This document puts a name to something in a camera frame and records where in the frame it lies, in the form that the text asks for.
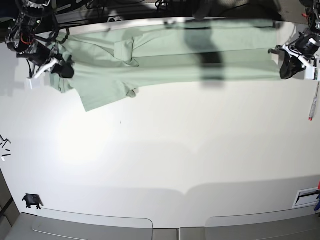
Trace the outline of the light green T-shirt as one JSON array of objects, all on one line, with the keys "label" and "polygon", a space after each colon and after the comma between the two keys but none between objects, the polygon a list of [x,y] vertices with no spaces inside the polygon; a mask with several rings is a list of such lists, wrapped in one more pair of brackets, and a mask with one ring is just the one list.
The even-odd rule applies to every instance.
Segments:
[{"label": "light green T-shirt", "polygon": [[50,85],[77,91],[84,109],[134,98],[136,89],[169,83],[279,80],[268,53],[277,42],[271,20],[210,19],[60,34],[59,52],[74,76],[56,73]]}]

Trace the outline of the black clamp bracket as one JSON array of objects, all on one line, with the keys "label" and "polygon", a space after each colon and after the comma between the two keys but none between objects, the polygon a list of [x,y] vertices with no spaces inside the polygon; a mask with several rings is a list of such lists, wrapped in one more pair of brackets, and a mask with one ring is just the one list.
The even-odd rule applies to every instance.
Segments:
[{"label": "black clamp bracket", "polygon": [[30,209],[32,206],[35,206],[37,210],[41,210],[43,205],[40,196],[37,194],[26,194],[22,201],[26,203],[26,208]]}]

